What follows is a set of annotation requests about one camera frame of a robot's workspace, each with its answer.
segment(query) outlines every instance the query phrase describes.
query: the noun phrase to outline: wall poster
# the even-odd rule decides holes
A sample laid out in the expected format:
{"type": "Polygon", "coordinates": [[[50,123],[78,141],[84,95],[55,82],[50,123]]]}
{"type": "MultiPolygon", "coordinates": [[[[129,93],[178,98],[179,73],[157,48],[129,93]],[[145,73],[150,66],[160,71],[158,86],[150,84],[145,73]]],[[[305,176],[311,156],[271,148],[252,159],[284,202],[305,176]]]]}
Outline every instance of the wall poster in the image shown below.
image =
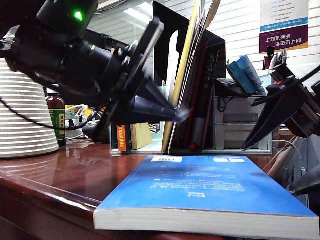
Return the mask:
{"type": "Polygon", "coordinates": [[[308,47],[308,0],[260,0],[260,53],[308,47]]]}

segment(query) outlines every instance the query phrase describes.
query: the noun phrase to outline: green bottle label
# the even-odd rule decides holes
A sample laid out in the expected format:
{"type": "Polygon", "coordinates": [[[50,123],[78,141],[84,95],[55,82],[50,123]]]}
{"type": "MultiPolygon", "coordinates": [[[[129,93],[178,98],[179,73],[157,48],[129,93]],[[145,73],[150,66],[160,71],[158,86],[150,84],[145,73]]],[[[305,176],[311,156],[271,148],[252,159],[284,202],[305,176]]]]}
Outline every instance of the green bottle label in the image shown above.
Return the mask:
{"type": "MultiPolygon", "coordinates": [[[[52,124],[54,127],[58,128],[64,128],[66,117],[65,117],[65,110],[64,109],[49,109],[49,113],[52,119],[52,124]]],[[[66,139],[66,131],[64,130],[54,130],[55,131],[55,136],[56,139],[59,140],[64,140],[66,139]]]]}

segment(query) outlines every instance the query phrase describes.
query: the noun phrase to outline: brown bottle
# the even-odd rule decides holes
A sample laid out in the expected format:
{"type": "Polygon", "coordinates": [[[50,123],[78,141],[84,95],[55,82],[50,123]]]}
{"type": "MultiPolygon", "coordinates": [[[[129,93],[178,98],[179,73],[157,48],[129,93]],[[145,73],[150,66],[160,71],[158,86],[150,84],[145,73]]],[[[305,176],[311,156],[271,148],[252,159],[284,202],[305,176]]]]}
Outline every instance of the brown bottle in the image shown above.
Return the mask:
{"type": "MultiPolygon", "coordinates": [[[[52,124],[54,127],[64,128],[66,126],[65,102],[59,96],[59,93],[51,89],[47,89],[46,104],[48,105],[52,124]]],[[[54,130],[59,147],[66,145],[66,131],[54,130]]]]}

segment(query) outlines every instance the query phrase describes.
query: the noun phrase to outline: drawer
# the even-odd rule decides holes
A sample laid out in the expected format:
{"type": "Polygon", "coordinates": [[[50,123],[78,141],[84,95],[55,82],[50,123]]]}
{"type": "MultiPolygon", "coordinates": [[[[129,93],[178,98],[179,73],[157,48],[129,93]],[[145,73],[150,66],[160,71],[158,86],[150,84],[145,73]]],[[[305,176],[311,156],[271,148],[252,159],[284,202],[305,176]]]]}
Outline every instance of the drawer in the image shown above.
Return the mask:
{"type": "Polygon", "coordinates": [[[260,117],[264,104],[252,107],[251,104],[258,97],[247,97],[240,98],[235,97],[231,101],[229,97],[225,97],[225,102],[228,102],[225,111],[221,112],[218,110],[218,98],[214,98],[214,112],[215,112],[215,123],[226,124],[226,123],[256,123],[260,117]]]}
{"type": "MultiPolygon", "coordinates": [[[[215,150],[241,149],[255,124],[217,124],[215,125],[215,150]]],[[[269,138],[266,136],[251,149],[269,150],[269,138]]]]}

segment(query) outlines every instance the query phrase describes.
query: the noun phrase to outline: wooden desk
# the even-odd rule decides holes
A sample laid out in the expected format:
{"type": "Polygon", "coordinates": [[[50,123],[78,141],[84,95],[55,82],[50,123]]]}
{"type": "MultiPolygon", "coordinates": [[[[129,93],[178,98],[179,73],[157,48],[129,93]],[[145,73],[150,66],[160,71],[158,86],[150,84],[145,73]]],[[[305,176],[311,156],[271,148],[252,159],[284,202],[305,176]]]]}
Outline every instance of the wooden desk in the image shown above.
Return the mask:
{"type": "MultiPolygon", "coordinates": [[[[73,140],[46,156],[0,161],[0,239],[222,240],[157,231],[95,230],[93,212],[147,154],[110,154],[109,145],[73,140]]],[[[263,168],[271,155],[250,155],[263,168]]]]}

